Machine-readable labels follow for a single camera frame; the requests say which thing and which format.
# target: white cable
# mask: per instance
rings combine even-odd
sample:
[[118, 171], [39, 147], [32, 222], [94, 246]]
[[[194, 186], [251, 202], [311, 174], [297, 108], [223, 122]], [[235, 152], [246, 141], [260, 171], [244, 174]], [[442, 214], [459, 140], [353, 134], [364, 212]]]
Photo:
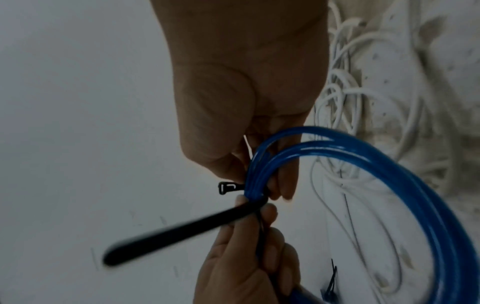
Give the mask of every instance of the white cable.
[[[329, 0], [328, 7], [331, 10], [335, 28], [329, 28], [330, 36], [329, 47], [329, 69], [325, 86], [320, 93], [317, 102], [313, 108], [314, 124], [332, 129], [340, 129], [349, 134], [356, 136], [362, 123], [363, 96], [373, 98], [378, 102], [388, 105], [395, 114], [396, 119], [402, 128], [401, 138], [395, 148], [387, 154], [395, 161], [399, 161], [405, 153], [411, 148], [415, 141], [416, 133], [419, 128], [419, 122], [422, 110], [429, 112], [437, 130], [444, 138], [444, 143], [448, 158], [441, 161], [433, 161], [422, 166], [417, 166], [414, 173], [424, 175], [435, 171], [443, 171], [443, 179], [431, 178], [430, 182], [434, 183], [440, 194], [448, 194], [455, 181], [458, 180], [460, 174], [460, 165], [462, 162], [462, 154], [460, 150], [459, 136], [453, 119], [448, 115], [445, 106], [438, 102], [435, 93], [429, 83], [418, 54], [414, 50], [412, 40], [412, 30], [410, 26], [410, 0], [404, 0], [405, 5], [405, 25], [404, 36], [402, 39], [399, 35], [389, 32], [368, 32], [352, 39], [353, 30], [361, 28], [366, 23], [360, 18], [350, 18], [342, 22], [340, 10], [338, 6]], [[411, 78], [412, 78], [412, 96], [408, 113], [402, 108], [401, 103], [390, 96], [386, 96], [372, 90], [370, 88], [361, 87], [356, 79], [350, 74], [350, 54], [355, 52], [363, 44], [372, 41], [388, 42], [396, 50], [406, 55], [409, 61]], [[363, 257], [360, 245], [350, 236], [347, 229], [343, 226], [340, 219], [329, 208], [325, 200], [315, 189], [313, 182], [313, 170], [316, 164], [319, 164], [322, 175], [329, 179], [336, 190], [342, 194], [348, 194], [355, 197], [361, 202], [367, 210], [374, 215], [375, 219], [382, 226], [383, 231], [388, 237], [389, 245], [395, 253], [396, 265], [394, 271], [396, 276], [394, 282], [389, 284], [389, 288], [379, 286], [374, 279], [368, 265]], [[370, 192], [375, 194], [390, 194], [390, 190], [384, 187], [383, 190], [373, 189], [368, 184], [374, 182], [375, 179], [371, 175], [360, 175], [360, 170], [348, 163], [342, 161], [330, 160], [325, 157], [319, 157], [312, 164], [310, 170], [310, 182], [313, 191], [319, 201], [324, 205], [327, 212], [332, 215], [334, 220], [340, 225], [343, 232], [348, 236], [350, 242], [355, 248], [357, 254], [362, 261], [364, 270], [368, 274], [369, 284], [376, 296], [378, 302], [385, 303], [383, 294], [392, 294], [398, 291], [402, 283], [402, 271], [400, 266], [400, 258], [393, 243], [392, 237], [382, 223], [376, 211], [370, 206], [367, 200], [360, 199], [355, 192], [349, 191], [349, 188], [358, 192]]]

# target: hand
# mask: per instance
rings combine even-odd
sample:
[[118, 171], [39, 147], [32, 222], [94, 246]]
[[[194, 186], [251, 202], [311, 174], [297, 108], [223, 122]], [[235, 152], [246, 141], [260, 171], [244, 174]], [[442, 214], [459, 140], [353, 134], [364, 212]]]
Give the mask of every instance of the hand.
[[[220, 178], [243, 183], [270, 135], [304, 124], [328, 67], [325, 0], [151, 0], [170, 49], [181, 148]], [[276, 153], [300, 136], [271, 146]], [[292, 199], [298, 160], [268, 182]]]
[[[236, 205], [246, 202], [239, 196]], [[259, 222], [250, 215], [220, 232], [198, 274], [194, 304], [273, 304], [284, 302], [300, 283], [297, 252], [270, 225], [277, 218], [273, 204], [261, 210], [265, 229], [264, 253], [255, 255]]]

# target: coiled blue cable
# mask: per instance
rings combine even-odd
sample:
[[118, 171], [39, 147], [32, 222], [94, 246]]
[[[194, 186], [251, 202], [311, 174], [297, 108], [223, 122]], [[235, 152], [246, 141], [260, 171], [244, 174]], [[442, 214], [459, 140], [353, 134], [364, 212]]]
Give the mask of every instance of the coiled blue cable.
[[[303, 142], [271, 156], [267, 148], [285, 136], [313, 134], [326, 138]], [[378, 149], [350, 135], [321, 127], [281, 131], [257, 149], [247, 172], [245, 196], [259, 200], [269, 177], [283, 164], [302, 156], [325, 156], [354, 164], [387, 185], [422, 227], [434, 260], [428, 304], [474, 304], [479, 301], [478, 257], [467, 233], [442, 199], [418, 177]]]

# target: blue cable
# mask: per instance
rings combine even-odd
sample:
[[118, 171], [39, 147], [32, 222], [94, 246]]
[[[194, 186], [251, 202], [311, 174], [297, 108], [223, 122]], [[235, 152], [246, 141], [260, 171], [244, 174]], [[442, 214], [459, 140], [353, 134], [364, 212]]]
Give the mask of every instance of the blue cable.
[[[285, 136], [313, 134], [326, 138], [303, 142], [275, 156], [267, 148]], [[479, 301], [478, 257], [467, 233], [445, 202], [425, 183], [370, 144], [321, 127], [297, 127], [276, 133], [257, 149], [249, 166], [245, 196], [259, 200], [269, 177], [302, 156], [325, 156], [354, 164], [388, 186], [410, 209], [424, 231], [434, 260], [428, 304], [474, 304]]]

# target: fingernail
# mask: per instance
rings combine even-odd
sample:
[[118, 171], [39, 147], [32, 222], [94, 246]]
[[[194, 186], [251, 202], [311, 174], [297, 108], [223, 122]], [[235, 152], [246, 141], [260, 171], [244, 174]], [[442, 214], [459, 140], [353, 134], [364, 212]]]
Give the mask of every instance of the fingernail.
[[277, 265], [277, 249], [269, 245], [265, 248], [265, 252], [263, 253], [263, 263], [267, 270], [275, 271], [275, 267]]
[[242, 204], [245, 204], [245, 203], [248, 202], [248, 201], [249, 201], [249, 200], [248, 200], [245, 196], [243, 196], [243, 195], [240, 194], [240, 195], [237, 196], [236, 199], [235, 199], [235, 207], [238, 207], [238, 206], [240, 206], [240, 205], [242, 205]]
[[284, 295], [290, 295], [293, 289], [293, 279], [292, 279], [292, 271], [290, 268], [285, 269], [280, 276], [280, 291]]

